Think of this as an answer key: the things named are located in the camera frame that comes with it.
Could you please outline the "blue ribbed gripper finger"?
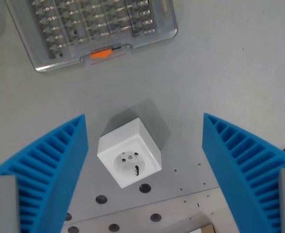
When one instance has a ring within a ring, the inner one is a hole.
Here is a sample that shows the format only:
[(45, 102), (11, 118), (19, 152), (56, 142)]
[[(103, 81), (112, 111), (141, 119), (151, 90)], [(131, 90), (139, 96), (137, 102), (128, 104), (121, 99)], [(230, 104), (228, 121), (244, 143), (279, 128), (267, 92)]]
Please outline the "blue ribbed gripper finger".
[(202, 149), (241, 233), (281, 232), (285, 152), (221, 118), (203, 115)]
[(32, 142), (0, 165), (18, 185), (22, 233), (59, 233), (88, 153), (82, 114)]

